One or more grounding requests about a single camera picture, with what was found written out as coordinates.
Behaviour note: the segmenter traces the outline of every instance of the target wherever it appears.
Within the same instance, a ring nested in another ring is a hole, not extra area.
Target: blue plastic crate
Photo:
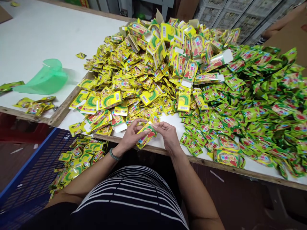
[[[62,152],[74,141],[69,131],[54,128],[14,179],[0,194],[0,229],[18,229],[39,213],[50,198],[55,168],[62,168]]]

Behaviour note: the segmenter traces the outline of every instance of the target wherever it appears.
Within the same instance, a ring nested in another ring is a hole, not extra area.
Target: beaded bracelet
[[[110,148],[110,155],[111,155],[111,157],[113,157],[116,161],[120,161],[121,160],[121,158],[118,158],[117,156],[114,156],[113,155],[113,153],[112,153],[112,150],[113,150],[114,148]]]

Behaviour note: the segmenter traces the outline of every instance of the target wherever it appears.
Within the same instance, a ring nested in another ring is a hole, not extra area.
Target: left hand
[[[112,151],[115,156],[121,157],[127,150],[131,149],[139,139],[150,133],[150,131],[144,131],[137,134],[137,132],[143,127],[137,126],[139,122],[147,122],[147,120],[138,118],[131,123],[131,125],[126,129],[121,142],[119,142],[119,144]]]

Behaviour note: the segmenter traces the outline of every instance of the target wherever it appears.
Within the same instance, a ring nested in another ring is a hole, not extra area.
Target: green plastic scoop
[[[27,84],[16,86],[13,91],[49,95],[58,92],[67,82],[68,75],[63,71],[58,59],[46,59],[43,68]]]

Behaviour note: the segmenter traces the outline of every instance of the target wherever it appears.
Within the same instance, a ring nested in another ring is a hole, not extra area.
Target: table surface
[[[88,10],[91,13],[77,11],[70,8],[79,10],[78,7],[70,7],[65,3],[52,5],[41,1],[24,0],[17,8],[4,2],[1,2],[0,5],[13,16],[12,20],[0,24],[0,74],[10,76],[9,78],[2,77],[0,84],[20,80],[24,80],[26,83],[40,70],[43,60],[57,58],[62,62],[63,67],[71,69],[74,75],[70,76],[71,84],[66,85],[55,94],[57,96],[56,105],[60,105],[66,99],[87,73],[83,68],[85,59],[79,59],[75,54],[82,52],[88,58],[91,58],[96,53],[97,47],[103,44],[104,38],[117,33],[118,28],[128,21],[128,18],[121,16],[119,16],[121,20],[108,18],[108,15],[104,17],[101,16],[103,14],[101,12],[100,15],[96,15],[96,12],[91,10]],[[31,99],[42,97],[42,95],[10,92],[0,97],[0,105],[15,109],[12,104],[25,96]],[[70,111],[59,128],[68,130],[69,125],[80,122],[83,118],[84,116],[79,112]],[[178,138],[181,138],[184,133],[184,124],[180,122],[181,118],[179,118],[178,113],[173,116],[166,116],[163,113],[161,121],[175,126]],[[121,138],[124,132],[115,133],[113,131],[112,136]],[[158,134],[148,145],[157,148],[155,149],[157,152],[159,152],[159,148],[164,149],[162,136]],[[182,145],[181,147],[186,155],[191,156],[185,146]],[[207,150],[205,148],[202,150],[204,153],[200,154],[198,158],[203,159],[204,165],[212,165],[212,159],[207,155]],[[220,167],[215,167],[225,168],[228,171],[248,176],[260,173],[263,174],[264,180],[307,190],[307,177],[295,179],[288,173],[289,181],[286,181],[275,168],[260,165],[247,156],[245,156],[245,160],[245,170],[224,167],[224,165],[218,163],[215,165],[220,165]]]

